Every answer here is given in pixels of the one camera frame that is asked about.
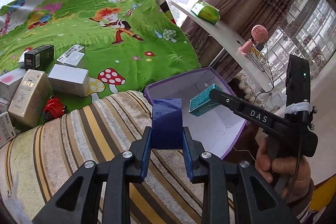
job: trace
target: white shelf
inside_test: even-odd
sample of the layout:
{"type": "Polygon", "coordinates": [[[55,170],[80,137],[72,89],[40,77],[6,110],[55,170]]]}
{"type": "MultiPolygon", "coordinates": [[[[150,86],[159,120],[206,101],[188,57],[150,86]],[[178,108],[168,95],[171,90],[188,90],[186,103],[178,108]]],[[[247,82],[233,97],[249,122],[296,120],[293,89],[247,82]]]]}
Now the white shelf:
{"type": "Polygon", "coordinates": [[[237,61],[237,63],[244,69],[244,71],[250,76],[253,83],[258,87],[261,92],[270,91],[272,86],[269,78],[262,72],[254,62],[249,58],[245,57],[238,52],[238,48],[241,44],[246,41],[236,32],[231,30],[222,20],[219,20],[216,25],[213,25],[201,18],[195,16],[190,8],[186,7],[185,4],[171,2],[176,8],[184,12],[188,17],[200,25],[204,30],[206,30],[214,39],[218,41],[219,44],[223,46],[225,50],[237,61]]]}

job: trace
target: handheld fan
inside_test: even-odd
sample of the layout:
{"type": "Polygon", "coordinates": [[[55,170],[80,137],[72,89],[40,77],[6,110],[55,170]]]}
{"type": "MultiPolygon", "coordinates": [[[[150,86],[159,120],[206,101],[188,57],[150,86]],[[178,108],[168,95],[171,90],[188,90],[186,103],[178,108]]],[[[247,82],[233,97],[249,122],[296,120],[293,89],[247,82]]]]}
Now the handheld fan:
{"type": "Polygon", "coordinates": [[[268,40],[268,32],[262,25],[255,25],[251,30],[251,35],[252,38],[238,48],[238,52],[241,52],[245,57],[247,57],[247,54],[253,49],[253,43],[263,43],[268,40]]]}

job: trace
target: red toy car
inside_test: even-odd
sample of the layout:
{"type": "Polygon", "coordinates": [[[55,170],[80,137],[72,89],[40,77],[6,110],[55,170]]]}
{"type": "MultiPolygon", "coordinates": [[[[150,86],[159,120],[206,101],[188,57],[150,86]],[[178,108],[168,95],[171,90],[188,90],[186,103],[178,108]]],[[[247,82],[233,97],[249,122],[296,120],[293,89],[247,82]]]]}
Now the red toy car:
{"type": "Polygon", "coordinates": [[[43,116],[47,121],[61,117],[65,114],[67,106],[64,105],[55,95],[51,96],[43,110],[43,116]]]}

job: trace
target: green tissue pack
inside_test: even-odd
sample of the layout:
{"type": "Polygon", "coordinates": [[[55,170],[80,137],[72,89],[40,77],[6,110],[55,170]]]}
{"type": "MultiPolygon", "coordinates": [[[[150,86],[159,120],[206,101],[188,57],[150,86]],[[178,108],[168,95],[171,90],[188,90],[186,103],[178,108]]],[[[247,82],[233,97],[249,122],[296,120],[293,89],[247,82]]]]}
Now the green tissue pack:
{"type": "Polygon", "coordinates": [[[207,22],[215,25],[221,18],[219,16],[219,10],[205,1],[199,1],[195,3],[191,11],[199,18],[204,19],[207,22]]]}

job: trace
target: white tape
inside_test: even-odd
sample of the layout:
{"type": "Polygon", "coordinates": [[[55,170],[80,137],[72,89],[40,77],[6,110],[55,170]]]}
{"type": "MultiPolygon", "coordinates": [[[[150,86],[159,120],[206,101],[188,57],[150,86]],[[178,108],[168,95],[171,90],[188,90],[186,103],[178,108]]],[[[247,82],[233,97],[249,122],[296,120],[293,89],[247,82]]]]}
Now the white tape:
{"type": "Polygon", "coordinates": [[[301,102],[296,104],[291,104],[287,106],[284,110],[284,114],[296,114],[298,111],[312,111],[312,106],[310,105],[310,102],[301,102]]]}

